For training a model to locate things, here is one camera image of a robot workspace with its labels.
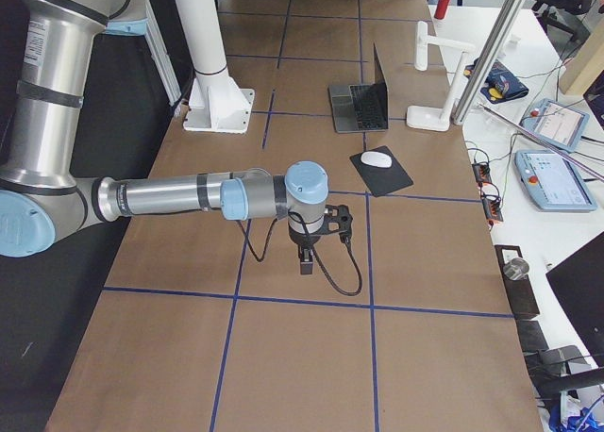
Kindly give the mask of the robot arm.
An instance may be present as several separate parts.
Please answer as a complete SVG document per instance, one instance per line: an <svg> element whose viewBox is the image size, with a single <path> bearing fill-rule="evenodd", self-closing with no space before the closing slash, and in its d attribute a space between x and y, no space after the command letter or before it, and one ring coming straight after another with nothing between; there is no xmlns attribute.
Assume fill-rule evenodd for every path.
<svg viewBox="0 0 604 432"><path fill-rule="evenodd" d="M297 161L284 174L262 168L150 178L169 108L143 108L143 130L124 94L84 113L96 42L126 38L133 52L160 36L149 0L21 0L29 14L15 108L1 145L1 253L30 257L97 224L137 216L218 211L243 223L285 221L300 270L321 265L327 235L351 247L353 219L328 203L325 169Z"/></svg>

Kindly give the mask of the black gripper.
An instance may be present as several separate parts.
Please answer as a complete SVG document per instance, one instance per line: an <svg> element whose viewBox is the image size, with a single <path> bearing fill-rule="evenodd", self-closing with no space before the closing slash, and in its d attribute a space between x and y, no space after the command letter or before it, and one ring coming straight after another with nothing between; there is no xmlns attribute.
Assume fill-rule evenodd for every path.
<svg viewBox="0 0 604 432"><path fill-rule="evenodd" d="M288 212L289 236L297 245L300 274L313 273L312 247L323 236L337 234L340 242L350 250L352 223L353 217L346 205L325 205L322 216L313 222L291 209Z"/></svg>

